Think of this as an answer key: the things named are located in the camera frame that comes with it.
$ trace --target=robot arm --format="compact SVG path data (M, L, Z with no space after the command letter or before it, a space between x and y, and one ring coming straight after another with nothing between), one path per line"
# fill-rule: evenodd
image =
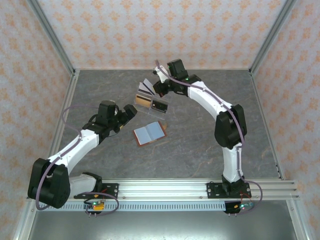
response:
M36 199L38 188L40 188L39 201L58 209L65 204L69 196L83 192L100 192L102 190L100 176L89 172L84 172L77 177L69 178L69 175L90 150L110 136L111 131L118 133L137 114L137 110L130 104L123 109L124 112L119 110L113 101L102 101L98 114L92 116L83 126L80 135L57 154L48 159L36 160L32 167L28 197ZM50 166L51 169L46 174L43 184L40 184Z
M167 65L171 76L176 81L168 79L166 76L168 72L163 66L160 66L160 68L158 66L155 67L153 73L160 78L160 80L153 85L155 92L159 94L160 97L163 97L171 91L179 95L187 96L198 102L211 114L216 122L214 136L218 144L222 147L223 152L224 170L222 175L222 188L228 197L238 196L239 192L243 191L243 188L248 185L241 180L238 173L239 170L241 176L243 176L241 169L242 143L236 124L226 108L231 110L237 118L244 136L247 134L247 126L243 108L240 105L233 106L218 97L206 87L205 83L202 82L198 76L194 74L188 75L180 59L168 62ZM177 81L188 84L189 86L179 84Z

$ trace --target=gray marble floor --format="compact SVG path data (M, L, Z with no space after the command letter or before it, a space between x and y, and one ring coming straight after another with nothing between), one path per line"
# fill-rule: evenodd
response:
M247 124L242 169L247 178L277 178L269 145L249 73L245 70L190 70L225 101L244 108ZM99 106L115 100L120 108L133 104L139 82L158 79L151 70L81 70L72 105ZM90 151L71 175L92 172L103 178L220 178L223 153L214 137L213 118L197 102L171 93L166 113L167 137L138 147L133 130L158 119L138 114L114 137ZM67 122L78 129L96 113L91 108L72 109ZM65 129L60 148L76 134Z

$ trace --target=open book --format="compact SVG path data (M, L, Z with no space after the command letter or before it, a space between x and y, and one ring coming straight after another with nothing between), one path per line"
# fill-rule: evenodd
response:
M161 122L159 121L135 129L133 130L133 133L139 146L149 144L167 136Z

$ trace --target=black mounting plate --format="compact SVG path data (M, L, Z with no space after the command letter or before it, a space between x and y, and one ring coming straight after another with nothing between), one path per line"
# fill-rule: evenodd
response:
M102 183L102 191L105 190L103 193L109 194L111 196L114 196L115 198L118 198L119 193L119 184L118 183ZM74 196L75 199L91 199L93 197L92 194L79 194ZM94 199L112 199L109 196L103 196L99 195L98 197L95 197Z
M251 197L250 185L247 182L244 182L236 191L231 192L227 195L226 191L223 189L223 184L221 182L208 182L206 184L206 193L208 199L240 199L240 192L248 194Z

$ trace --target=patterned wallpaper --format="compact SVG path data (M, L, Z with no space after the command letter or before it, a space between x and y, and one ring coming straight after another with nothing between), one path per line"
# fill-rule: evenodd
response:
M0 36L0 239L11 240L70 76L26 0L0 1Z
M255 75L271 137L320 236L320 4L298 0Z
M39 0L75 68L248 69L285 0Z

